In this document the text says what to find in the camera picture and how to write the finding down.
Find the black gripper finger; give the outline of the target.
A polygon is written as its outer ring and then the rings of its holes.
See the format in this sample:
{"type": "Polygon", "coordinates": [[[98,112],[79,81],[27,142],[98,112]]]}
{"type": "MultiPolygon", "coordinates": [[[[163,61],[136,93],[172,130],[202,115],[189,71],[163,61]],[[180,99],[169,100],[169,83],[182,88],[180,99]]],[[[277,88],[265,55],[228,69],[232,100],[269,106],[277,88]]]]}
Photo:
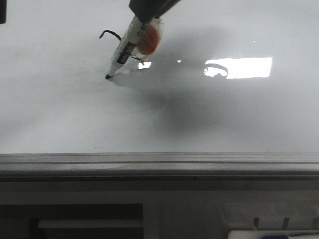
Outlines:
{"type": "Polygon", "coordinates": [[[168,12],[180,0],[130,0],[129,8],[142,23],[150,22],[168,12]]]}

